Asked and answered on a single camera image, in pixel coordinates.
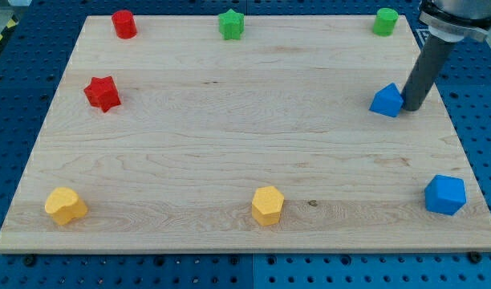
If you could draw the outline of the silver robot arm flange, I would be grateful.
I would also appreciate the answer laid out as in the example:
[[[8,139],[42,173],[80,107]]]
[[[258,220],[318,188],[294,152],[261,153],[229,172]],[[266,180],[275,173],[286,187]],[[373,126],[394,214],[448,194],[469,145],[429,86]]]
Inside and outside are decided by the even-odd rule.
[[[491,29],[491,0],[422,0],[419,21],[449,42],[483,42]]]

